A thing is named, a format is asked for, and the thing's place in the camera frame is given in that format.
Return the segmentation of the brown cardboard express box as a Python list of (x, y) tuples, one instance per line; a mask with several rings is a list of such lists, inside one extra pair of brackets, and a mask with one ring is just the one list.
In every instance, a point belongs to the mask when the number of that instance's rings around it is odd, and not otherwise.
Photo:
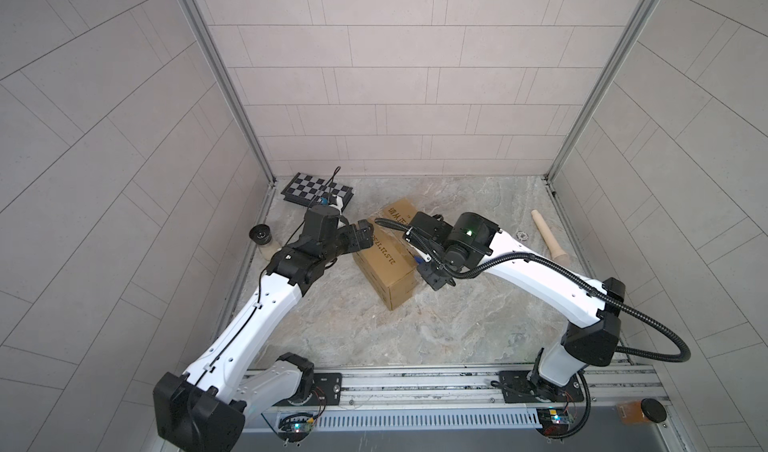
[(408, 225), (416, 213), (406, 198), (383, 207), (368, 219), (374, 227), (373, 246), (354, 255), (355, 263), (390, 311), (413, 296), (421, 277), (411, 248), (402, 239), (403, 233), (376, 225), (375, 219), (386, 218)]

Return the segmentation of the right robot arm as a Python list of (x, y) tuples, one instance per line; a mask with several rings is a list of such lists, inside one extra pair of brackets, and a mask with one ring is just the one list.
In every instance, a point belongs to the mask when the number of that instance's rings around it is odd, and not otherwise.
[(623, 285), (576, 274), (475, 213), (464, 213), (450, 225), (419, 212), (405, 226), (403, 238), (424, 259), (419, 273), (435, 290), (488, 272), (546, 302), (568, 320), (563, 336), (537, 355), (528, 386), (518, 394), (562, 400), (578, 372), (610, 364), (619, 342), (620, 309), (589, 295), (588, 289), (621, 302)]

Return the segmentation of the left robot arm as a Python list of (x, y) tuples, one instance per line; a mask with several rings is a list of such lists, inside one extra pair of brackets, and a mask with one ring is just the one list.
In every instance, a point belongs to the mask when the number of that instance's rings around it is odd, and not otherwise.
[(165, 374), (153, 403), (160, 438), (183, 451), (230, 451), (247, 419), (288, 400), (324, 399), (311, 361), (292, 353), (252, 377), (248, 367), (286, 314), (329, 265), (373, 245), (374, 227), (350, 224), (334, 206), (307, 209), (298, 239), (277, 251), (246, 305), (180, 375)]

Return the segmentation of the black white chessboard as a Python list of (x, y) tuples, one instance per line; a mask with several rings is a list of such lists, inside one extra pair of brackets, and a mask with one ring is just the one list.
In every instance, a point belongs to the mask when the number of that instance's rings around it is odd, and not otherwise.
[(314, 205), (333, 205), (341, 200), (344, 211), (354, 197), (353, 188), (347, 185), (317, 178), (304, 173), (297, 173), (283, 188), (284, 200), (295, 205), (310, 208)]

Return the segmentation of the glass jar black lid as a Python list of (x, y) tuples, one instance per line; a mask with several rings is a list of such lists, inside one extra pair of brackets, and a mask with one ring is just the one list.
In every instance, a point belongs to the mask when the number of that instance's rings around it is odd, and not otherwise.
[(267, 263), (282, 248), (267, 224), (258, 224), (252, 227), (249, 231), (249, 238)]

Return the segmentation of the wooden rolling pin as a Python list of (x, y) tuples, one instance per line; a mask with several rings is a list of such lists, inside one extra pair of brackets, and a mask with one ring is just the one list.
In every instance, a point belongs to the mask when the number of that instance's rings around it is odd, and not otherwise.
[(532, 210), (531, 217), (549, 250), (551, 260), (563, 267), (569, 267), (571, 265), (569, 254), (560, 246), (540, 212)]

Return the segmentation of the right green circuit board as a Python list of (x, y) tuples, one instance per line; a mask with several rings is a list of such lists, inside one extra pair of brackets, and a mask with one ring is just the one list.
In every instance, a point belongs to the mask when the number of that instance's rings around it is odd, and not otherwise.
[(541, 425), (538, 432), (545, 437), (564, 435), (573, 424), (573, 417), (564, 408), (538, 408), (536, 414)]

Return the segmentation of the green circuit board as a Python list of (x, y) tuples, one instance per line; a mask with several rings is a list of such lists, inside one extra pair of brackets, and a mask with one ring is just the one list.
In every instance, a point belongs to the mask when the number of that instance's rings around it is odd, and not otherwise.
[(564, 435), (573, 424), (573, 417), (564, 408), (538, 408), (536, 414), (541, 425), (538, 432), (545, 437)]
[(300, 412), (283, 417), (278, 422), (277, 434), (287, 443), (299, 443), (306, 439), (317, 423), (314, 414)]

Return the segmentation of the left green circuit board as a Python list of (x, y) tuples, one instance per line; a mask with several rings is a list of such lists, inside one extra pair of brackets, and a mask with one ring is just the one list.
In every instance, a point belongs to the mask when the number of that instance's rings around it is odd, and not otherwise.
[(314, 414), (300, 412), (283, 417), (278, 422), (277, 434), (287, 443), (299, 443), (306, 439), (317, 423)]

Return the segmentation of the brown jar black lid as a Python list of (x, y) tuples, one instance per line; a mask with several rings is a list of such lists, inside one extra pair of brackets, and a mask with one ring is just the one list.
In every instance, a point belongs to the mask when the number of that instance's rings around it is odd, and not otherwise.
[(665, 406), (653, 398), (620, 403), (617, 412), (625, 425), (659, 424), (668, 418)]

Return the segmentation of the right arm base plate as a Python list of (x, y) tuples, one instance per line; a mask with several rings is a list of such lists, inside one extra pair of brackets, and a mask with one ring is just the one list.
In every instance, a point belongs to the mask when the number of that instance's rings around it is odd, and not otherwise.
[(577, 375), (560, 387), (543, 379), (530, 380), (530, 371), (501, 371), (490, 385), (501, 391), (504, 402), (512, 403), (565, 403), (583, 402), (584, 388)]

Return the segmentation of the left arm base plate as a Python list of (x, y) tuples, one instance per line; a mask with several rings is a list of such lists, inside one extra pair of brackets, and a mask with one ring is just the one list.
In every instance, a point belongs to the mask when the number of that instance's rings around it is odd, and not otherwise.
[(337, 406), (340, 403), (343, 375), (341, 373), (315, 373), (312, 384), (302, 380), (298, 392), (277, 406), (319, 407)]

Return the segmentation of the aluminium front rail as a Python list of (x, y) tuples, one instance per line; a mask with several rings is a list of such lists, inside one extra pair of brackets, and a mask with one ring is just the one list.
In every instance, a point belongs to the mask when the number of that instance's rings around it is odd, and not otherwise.
[[(604, 369), (589, 368), (577, 374), (585, 396), (585, 400), (579, 403), (507, 404), (501, 391), (490, 385), (501, 371), (529, 370), (523, 365), (314, 369), (314, 374), (343, 375), (337, 406), (285, 407), (275, 404), (247, 419), (237, 443), (245, 434), (257, 432), (271, 433), (282, 443), (291, 445), (321, 433), (447, 434), (471, 431), (486, 436), (494, 431), (527, 429), (540, 434), (538, 429), (541, 425), (536, 410), (564, 408), (573, 417), (569, 431), (560, 436), (543, 437), (550, 442), (567, 436), (581, 438), (587, 441), (590, 450), (596, 450), (608, 443), (606, 434), (597, 428), (601, 410), (612, 409), (618, 414), (617, 405), (620, 403), (653, 398), (665, 406), (668, 413), (665, 422), (625, 425), (618, 415), (620, 423), (630, 429), (648, 427), (659, 435), (660, 447), (665, 451), (691, 449), (691, 443), (657, 373), (648, 366), (619, 362)], [(279, 420), (300, 412), (317, 417), (314, 430), (299, 443), (284, 442), (277, 434)]]

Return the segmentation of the left corner aluminium post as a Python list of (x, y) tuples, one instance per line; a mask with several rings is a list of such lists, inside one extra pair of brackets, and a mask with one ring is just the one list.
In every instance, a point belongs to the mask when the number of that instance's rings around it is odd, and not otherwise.
[(268, 163), (263, 148), (260, 146), (253, 126), (246, 114), (244, 106), (234, 87), (234, 82), (225, 67), (222, 57), (216, 47), (214, 38), (206, 24), (202, 11), (196, 0), (178, 0), (190, 28), (195, 35), (202, 55), (218, 83), (224, 100), (233, 114), (235, 121), (244, 133), (257, 162), (263, 170), (268, 184), (275, 187), (277, 179)]

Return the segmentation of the corner aluminium post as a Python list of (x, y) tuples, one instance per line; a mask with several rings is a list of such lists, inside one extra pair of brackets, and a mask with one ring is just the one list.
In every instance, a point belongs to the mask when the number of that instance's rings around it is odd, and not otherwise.
[(629, 53), (638, 41), (642, 31), (652, 17), (660, 1), (661, 0), (639, 0), (637, 7), (630, 16), (627, 26), (624, 28), (614, 50), (609, 56), (607, 64), (603, 68), (584, 106), (574, 121), (569, 134), (566, 136), (563, 146), (554, 159), (552, 166), (544, 176), (549, 188), (554, 187), (554, 181), (556, 180), (557, 175), (563, 169), (568, 156), (575, 148), (580, 136), (585, 131), (608, 89), (613, 84), (617, 74), (623, 67)]
[(222, 57), (216, 47), (214, 38), (206, 24), (202, 11), (196, 0), (178, 0), (190, 28), (195, 35), (202, 55), (218, 83), (224, 100), (233, 114), (235, 121), (244, 133), (257, 162), (263, 170), (268, 184), (275, 187), (277, 179), (268, 163), (263, 148), (260, 146), (253, 126), (246, 114), (244, 106), (234, 87), (234, 82), (225, 67)]

